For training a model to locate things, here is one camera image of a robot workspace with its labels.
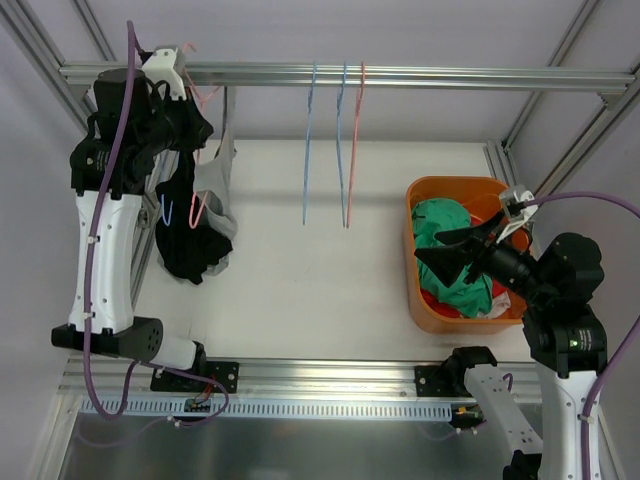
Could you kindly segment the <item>pink hanger of grey top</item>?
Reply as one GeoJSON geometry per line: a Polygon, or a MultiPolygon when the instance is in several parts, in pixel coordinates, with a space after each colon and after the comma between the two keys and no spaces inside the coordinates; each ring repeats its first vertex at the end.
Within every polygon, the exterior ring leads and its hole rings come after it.
{"type": "MultiPolygon", "coordinates": [[[[187,68],[183,69],[183,73],[185,78],[187,79],[189,92],[192,94],[192,97],[196,101],[199,111],[201,113],[204,113],[207,103],[217,95],[220,87],[214,87],[210,93],[201,95],[187,68]]],[[[192,230],[194,230],[198,226],[203,210],[204,201],[199,200],[198,193],[194,191],[191,197],[190,210],[188,214],[188,225],[192,230]]]]}

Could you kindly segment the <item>grey tank top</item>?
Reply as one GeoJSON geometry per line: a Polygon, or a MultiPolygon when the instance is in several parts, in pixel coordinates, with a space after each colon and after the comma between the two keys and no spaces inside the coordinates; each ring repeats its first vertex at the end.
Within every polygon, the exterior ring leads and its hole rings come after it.
{"type": "MultiPolygon", "coordinates": [[[[204,201],[200,221],[229,238],[232,247],[238,231],[237,220],[231,211],[231,174],[237,153],[234,132],[236,97],[236,88],[224,89],[220,141],[209,140],[203,150],[192,153],[195,163],[193,191],[204,201]]],[[[211,268],[203,278],[222,273],[229,266],[231,253],[222,260],[221,266],[211,268]]]]}

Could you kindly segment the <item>blue hanger of green top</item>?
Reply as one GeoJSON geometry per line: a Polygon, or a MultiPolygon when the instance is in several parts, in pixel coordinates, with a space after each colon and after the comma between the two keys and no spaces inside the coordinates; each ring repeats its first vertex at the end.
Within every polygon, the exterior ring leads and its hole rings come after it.
{"type": "Polygon", "coordinates": [[[309,204],[309,171],[311,161],[311,134],[313,121],[313,101],[317,79],[317,62],[314,61],[311,70],[311,80],[307,95],[307,116],[304,143],[304,165],[303,165],[303,190],[302,190],[302,225],[306,226],[307,212],[309,204]]]}

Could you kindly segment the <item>blue hanger of red top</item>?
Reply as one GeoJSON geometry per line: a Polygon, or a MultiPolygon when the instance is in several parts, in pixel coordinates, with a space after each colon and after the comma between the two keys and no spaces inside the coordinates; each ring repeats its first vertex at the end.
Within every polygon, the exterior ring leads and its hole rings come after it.
{"type": "Polygon", "coordinates": [[[336,147],[336,161],[337,161],[337,172],[339,179],[339,188],[340,188],[340,207],[341,207],[341,222],[343,228],[346,228],[347,221],[347,198],[346,198],[346,187],[345,187],[345,174],[344,174],[344,161],[343,161],[343,153],[342,153],[342,107],[343,107],[343,99],[344,92],[346,88],[347,81],[347,73],[348,66],[347,63],[343,63],[342,74],[341,74],[341,82],[336,95],[336,136],[335,136],[335,147],[336,147]]]}

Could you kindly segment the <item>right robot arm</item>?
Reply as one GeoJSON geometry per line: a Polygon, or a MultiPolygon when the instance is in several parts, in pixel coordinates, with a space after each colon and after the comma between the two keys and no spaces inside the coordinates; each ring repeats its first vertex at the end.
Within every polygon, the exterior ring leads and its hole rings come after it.
{"type": "Polygon", "coordinates": [[[595,241],[562,233],[540,258],[499,240],[503,213],[437,234],[436,247],[415,257],[445,285],[462,273],[486,274],[526,303],[523,332],[535,362],[543,403],[543,433],[531,428],[484,346],[459,347],[426,380],[471,396],[498,441],[505,479],[593,479],[598,472],[598,419],[589,391],[607,365],[607,337],[589,302],[604,279],[595,241]]]}

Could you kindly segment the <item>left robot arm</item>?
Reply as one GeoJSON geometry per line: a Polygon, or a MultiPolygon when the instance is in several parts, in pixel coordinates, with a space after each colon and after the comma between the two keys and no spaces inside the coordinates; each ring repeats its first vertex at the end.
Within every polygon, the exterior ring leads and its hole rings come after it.
{"type": "Polygon", "coordinates": [[[134,232],[147,177],[164,151],[192,153],[212,134],[177,73],[124,68],[100,73],[97,110],[70,156],[80,247],[76,298],[55,347],[174,368],[186,391],[207,382],[204,348],[166,333],[160,319],[133,311],[134,232]]]}

